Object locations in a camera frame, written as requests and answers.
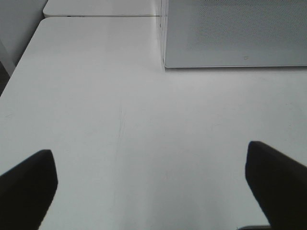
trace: white table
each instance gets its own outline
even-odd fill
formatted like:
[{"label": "white table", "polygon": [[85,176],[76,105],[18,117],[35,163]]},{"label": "white table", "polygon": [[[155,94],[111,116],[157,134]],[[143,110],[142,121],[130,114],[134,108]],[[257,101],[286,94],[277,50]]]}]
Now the white table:
[{"label": "white table", "polygon": [[59,186],[41,230],[267,224],[247,145],[307,164],[306,74],[165,72],[155,18],[46,19],[0,97],[0,173],[53,151]]},{"label": "white table", "polygon": [[48,0],[45,17],[155,16],[161,0]]}]

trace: white wall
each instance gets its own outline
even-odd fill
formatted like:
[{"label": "white wall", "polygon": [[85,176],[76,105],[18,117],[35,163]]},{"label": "white wall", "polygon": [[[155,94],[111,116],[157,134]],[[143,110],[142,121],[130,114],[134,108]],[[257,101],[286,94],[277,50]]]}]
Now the white wall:
[{"label": "white wall", "polygon": [[0,40],[17,64],[39,22],[47,0],[0,0]]}]

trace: metal box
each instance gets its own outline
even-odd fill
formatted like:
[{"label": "metal box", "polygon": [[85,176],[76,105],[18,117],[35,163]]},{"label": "metal box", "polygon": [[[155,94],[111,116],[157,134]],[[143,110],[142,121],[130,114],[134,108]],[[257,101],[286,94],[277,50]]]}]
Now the metal box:
[{"label": "metal box", "polygon": [[306,0],[162,0],[166,67],[307,65]]}]

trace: scratch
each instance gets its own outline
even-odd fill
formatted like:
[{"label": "scratch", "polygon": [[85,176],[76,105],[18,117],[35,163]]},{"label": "scratch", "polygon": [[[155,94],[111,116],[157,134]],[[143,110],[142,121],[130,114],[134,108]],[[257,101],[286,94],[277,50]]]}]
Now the scratch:
[{"label": "scratch", "polygon": [[168,171],[165,173],[165,179],[168,180]]},{"label": "scratch", "polygon": [[216,126],[220,126],[221,124],[214,124],[214,125],[211,125],[211,131],[213,131],[214,127]]},{"label": "scratch", "polygon": [[14,114],[9,114],[9,115],[5,116],[5,118],[11,118],[11,117],[13,117],[13,115]]},{"label": "scratch", "polygon": [[115,162],[117,161],[119,148],[120,148],[122,137],[123,137],[124,130],[125,130],[125,116],[126,115],[125,113],[123,113],[122,106],[121,106],[120,111],[119,111],[119,128],[118,128],[118,136],[117,136],[117,141],[116,141]]}]

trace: white surface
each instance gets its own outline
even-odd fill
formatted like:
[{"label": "white surface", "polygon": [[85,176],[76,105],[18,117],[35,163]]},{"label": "white surface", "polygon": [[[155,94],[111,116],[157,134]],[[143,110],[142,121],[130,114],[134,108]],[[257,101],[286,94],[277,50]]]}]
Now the white surface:
[{"label": "white surface", "polygon": [[155,18],[40,24],[0,97],[0,174],[53,151],[41,230],[266,224],[245,181],[248,142],[307,164],[306,69],[165,72],[156,38]]},{"label": "white surface", "polygon": [[0,40],[17,64],[39,22],[47,0],[0,0]]},{"label": "white surface", "polygon": [[49,0],[45,17],[155,16],[161,0]]}]

